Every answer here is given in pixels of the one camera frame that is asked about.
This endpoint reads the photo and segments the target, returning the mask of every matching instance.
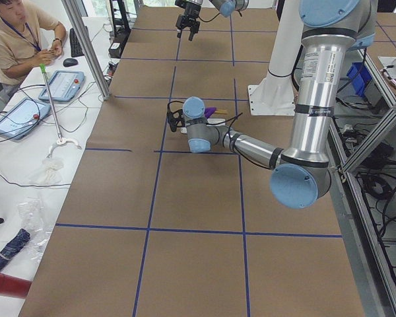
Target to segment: silver robot arm segment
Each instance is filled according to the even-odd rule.
[[[227,127],[208,126],[202,100],[183,105],[188,142],[193,153],[222,145],[273,169],[271,191],[282,204],[305,208],[325,195],[331,184],[327,134],[345,52],[374,40],[377,0],[301,0],[306,48],[300,91],[289,148],[256,140]]]

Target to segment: small box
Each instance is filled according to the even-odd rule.
[[[367,70],[365,65],[362,62],[352,63],[348,73],[346,74],[349,79],[352,80],[352,85],[355,89],[355,94],[359,97],[365,98],[364,91],[366,85],[372,80],[370,72]]]

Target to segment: blue lanyard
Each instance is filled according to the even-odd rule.
[[[25,22],[25,26],[27,27],[27,29],[29,30],[29,33],[31,33],[32,35],[32,39],[34,40],[34,43],[32,43],[31,41],[28,41],[13,25],[11,25],[9,22],[7,22],[5,19],[1,18],[3,20],[3,22],[9,27],[11,28],[16,34],[18,34],[21,38],[23,38],[24,40],[26,40],[29,44],[32,45],[33,48],[36,49],[37,52],[41,51],[41,47],[40,44],[38,43],[38,41],[35,39],[34,33],[32,33],[31,28],[29,27],[29,24],[27,22]]]

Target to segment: beige shirt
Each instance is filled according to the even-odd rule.
[[[41,47],[40,28],[54,30],[59,23],[58,20],[38,8],[29,0],[23,1],[26,10],[26,21]],[[11,79],[6,76],[2,69],[24,63],[27,59],[34,56],[36,50],[29,42],[35,44],[34,39],[27,27],[25,27],[21,38],[14,30],[9,28],[0,17],[0,83],[17,85],[23,82],[26,76]]]

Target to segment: man's hand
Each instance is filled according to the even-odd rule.
[[[50,65],[53,59],[54,55],[51,52],[42,50],[31,59],[31,66],[34,68],[40,66],[40,64]]]
[[[63,48],[61,47],[61,40],[56,38],[51,44],[50,51],[54,53],[54,56],[60,56],[63,53]]]

